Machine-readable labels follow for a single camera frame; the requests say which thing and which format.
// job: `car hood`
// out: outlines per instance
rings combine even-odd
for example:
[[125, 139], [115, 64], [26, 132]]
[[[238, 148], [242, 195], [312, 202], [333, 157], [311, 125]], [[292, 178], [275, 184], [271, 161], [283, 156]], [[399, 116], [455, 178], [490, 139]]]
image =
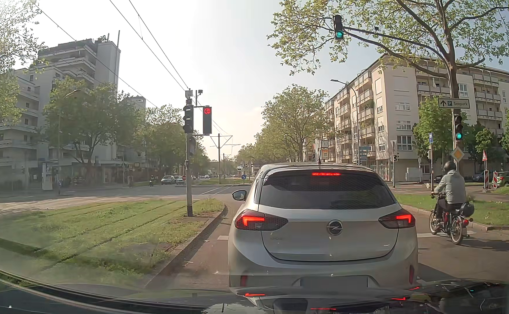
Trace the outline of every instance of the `car hood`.
[[453, 279], [413, 289], [338, 291], [306, 287], [247, 287], [227, 290], [141, 290], [102, 284], [41, 284], [0, 271], [0, 312], [41, 313], [97, 311], [170, 313], [501, 313], [509, 312], [509, 283]]

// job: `street lamp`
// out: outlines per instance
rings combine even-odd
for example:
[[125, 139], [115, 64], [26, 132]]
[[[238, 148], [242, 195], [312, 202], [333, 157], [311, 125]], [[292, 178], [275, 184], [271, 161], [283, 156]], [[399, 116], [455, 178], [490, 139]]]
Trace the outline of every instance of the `street lamp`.
[[[348, 83], [345, 83], [345, 82], [341, 82], [337, 79], [331, 79], [330, 81], [332, 82], [337, 82], [337, 83], [342, 83], [344, 84], [345, 86], [351, 88], [353, 90], [353, 93], [356, 95], [356, 120], [357, 120], [357, 149], [359, 150], [359, 145], [360, 145], [360, 136], [359, 136], [359, 94], [356, 92], [355, 89], [353, 89], [353, 87], [349, 86]], [[361, 165], [361, 161], [359, 160], [359, 152], [357, 153], [357, 164], [358, 165]]]
[[[75, 89], [68, 94], [64, 95], [62, 99], [67, 98], [68, 96], [79, 92], [79, 89]], [[57, 151], [57, 160], [58, 160], [58, 195], [61, 195], [61, 108], [58, 108], [58, 143], [56, 145], [56, 151]]]

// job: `license plate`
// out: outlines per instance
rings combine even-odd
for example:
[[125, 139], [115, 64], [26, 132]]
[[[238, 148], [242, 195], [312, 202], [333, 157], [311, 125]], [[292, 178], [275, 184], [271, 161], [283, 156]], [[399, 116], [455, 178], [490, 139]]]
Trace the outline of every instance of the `license plate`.
[[301, 278], [301, 286], [309, 289], [367, 288], [367, 276], [311, 276]]

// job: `rear windshield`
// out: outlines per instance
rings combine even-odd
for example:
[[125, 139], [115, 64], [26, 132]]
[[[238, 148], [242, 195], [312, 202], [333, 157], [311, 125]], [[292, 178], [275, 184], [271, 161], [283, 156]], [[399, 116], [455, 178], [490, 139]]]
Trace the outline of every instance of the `rear windshield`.
[[362, 209], [395, 204], [375, 173], [350, 170], [288, 170], [264, 182], [260, 204], [291, 209]]

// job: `motorcycle wheel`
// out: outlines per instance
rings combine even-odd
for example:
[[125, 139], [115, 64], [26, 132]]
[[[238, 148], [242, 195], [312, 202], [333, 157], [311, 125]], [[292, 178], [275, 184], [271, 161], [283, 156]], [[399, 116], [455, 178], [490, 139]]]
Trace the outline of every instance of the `motorcycle wheel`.
[[431, 211], [431, 215], [429, 216], [429, 229], [431, 230], [431, 234], [436, 235], [439, 233], [437, 231], [437, 226], [439, 225], [439, 222], [437, 221], [435, 217], [435, 212]]
[[462, 234], [462, 222], [458, 220], [454, 220], [451, 225], [451, 241], [458, 245], [464, 239], [464, 235]]

